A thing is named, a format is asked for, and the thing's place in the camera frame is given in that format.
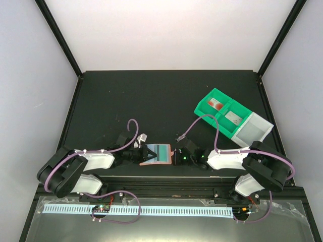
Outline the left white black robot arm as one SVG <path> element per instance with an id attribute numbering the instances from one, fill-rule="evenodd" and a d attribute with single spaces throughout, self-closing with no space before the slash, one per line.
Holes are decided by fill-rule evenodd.
<path id="1" fill-rule="evenodd" d="M 97 201 L 108 196 L 108 188 L 98 175 L 86 171 L 109 169 L 127 160 L 141 164 L 158 157 L 155 145 L 147 145 L 146 134 L 136 136 L 129 131 L 122 132 L 111 147 L 101 150 L 71 150 L 61 147 L 38 171 L 36 178 L 47 192 L 58 198 L 70 193 L 89 193 Z"/>

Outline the brown leather card holder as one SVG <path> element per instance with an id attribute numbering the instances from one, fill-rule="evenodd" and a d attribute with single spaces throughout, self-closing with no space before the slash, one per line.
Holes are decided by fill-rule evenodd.
<path id="1" fill-rule="evenodd" d="M 144 160 L 139 163 L 145 165 L 170 165 L 172 164 L 172 155 L 170 144 L 147 144 L 144 146 Z"/>

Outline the white floral credit card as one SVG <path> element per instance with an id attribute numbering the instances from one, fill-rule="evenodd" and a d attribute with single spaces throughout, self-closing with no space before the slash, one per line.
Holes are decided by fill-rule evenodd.
<path id="1" fill-rule="evenodd" d="M 236 115 L 232 111 L 229 111 L 225 115 L 225 118 L 227 118 L 229 121 L 231 121 L 232 123 L 234 123 L 237 126 L 243 121 L 243 118 L 241 118 L 240 116 Z"/>

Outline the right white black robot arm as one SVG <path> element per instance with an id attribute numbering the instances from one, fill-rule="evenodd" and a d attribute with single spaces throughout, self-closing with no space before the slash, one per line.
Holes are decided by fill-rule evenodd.
<path id="1" fill-rule="evenodd" d="M 175 165 L 193 165 L 207 170 L 243 170 L 229 188 L 216 187 L 214 197 L 226 204 L 246 204 L 262 190 L 281 192 L 295 174 L 291 161 L 263 142 L 254 141 L 240 149 L 202 149 L 187 138 L 181 139 L 174 154 Z"/>

